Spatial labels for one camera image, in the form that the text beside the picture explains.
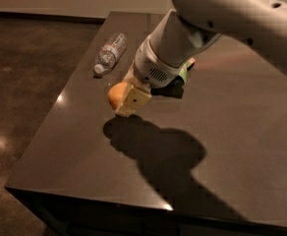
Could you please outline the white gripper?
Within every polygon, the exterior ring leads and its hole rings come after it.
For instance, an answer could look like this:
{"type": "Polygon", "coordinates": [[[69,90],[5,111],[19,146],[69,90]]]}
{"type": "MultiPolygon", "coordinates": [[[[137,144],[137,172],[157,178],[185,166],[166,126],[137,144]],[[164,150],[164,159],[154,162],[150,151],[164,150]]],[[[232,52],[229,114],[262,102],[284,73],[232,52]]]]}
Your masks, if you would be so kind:
{"type": "Polygon", "coordinates": [[[147,36],[138,48],[133,65],[130,66],[123,82],[128,85],[125,89],[122,100],[115,109],[115,112],[123,117],[129,117],[145,106],[151,99],[151,94],[137,88],[138,80],[151,88],[164,88],[169,85],[180,73],[185,61],[169,65],[161,60],[152,49],[150,43],[151,35],[147,36]]]}

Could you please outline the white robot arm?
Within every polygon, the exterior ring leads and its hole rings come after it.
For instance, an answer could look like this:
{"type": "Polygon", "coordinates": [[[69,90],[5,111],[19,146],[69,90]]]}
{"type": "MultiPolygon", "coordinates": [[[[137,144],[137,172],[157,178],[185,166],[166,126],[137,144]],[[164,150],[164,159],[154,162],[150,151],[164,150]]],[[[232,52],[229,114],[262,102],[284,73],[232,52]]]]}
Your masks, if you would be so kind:
{"type": "Polygon", "coordinates": [[[287,76],[287,3],[279,0],[172,0],[174,8],[136,52],[121,83],[108,92],[116,114],[128,117],[169,85],[194,55],[221,35],[249,45],[287,76]]]}

